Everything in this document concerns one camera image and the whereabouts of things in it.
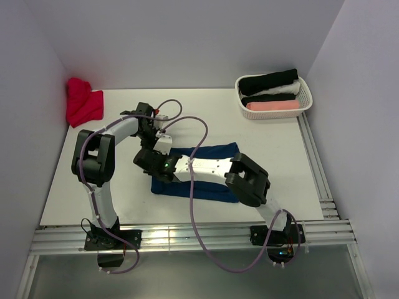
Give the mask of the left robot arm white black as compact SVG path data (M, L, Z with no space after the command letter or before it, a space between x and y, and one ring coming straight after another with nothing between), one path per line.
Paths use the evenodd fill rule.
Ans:
M93 220L87 235L108 249L123 242L110 190L116 146L128 137L140 138L141 148L133 163L147 174L159 172L164 156L155 145L160 140L161 124L167 118L158 114L159 110L140 102L135 110L121 112L120 118L106 127L81 130L77 135L71 170L84 185L90 201Z

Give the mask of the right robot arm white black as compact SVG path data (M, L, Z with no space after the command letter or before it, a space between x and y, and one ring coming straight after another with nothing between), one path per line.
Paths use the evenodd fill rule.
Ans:
M142 149L133 162L153 178L151 191L168 196L239 202L253 207L264 219L271 239L285 242L291 236L291 216L281 211L269 194L268 172L243 153L232 157L198 157Z

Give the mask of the blue Mickey Mouse t-shirt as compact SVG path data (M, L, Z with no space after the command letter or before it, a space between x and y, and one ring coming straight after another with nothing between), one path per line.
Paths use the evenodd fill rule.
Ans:
M236 142L225 145L202 146L200 147L195 158L201 159L225 159L233 158L236 153L239 153L239 147ZM151 178L151 192L157 195L176 196L176 197L190 197L190 182L183 183L164 183ZM194 183L194 198L204 199L209 201L219 201L227 203L238 203L239 200L225 185L217 183L208 183L202 181L195 181Z

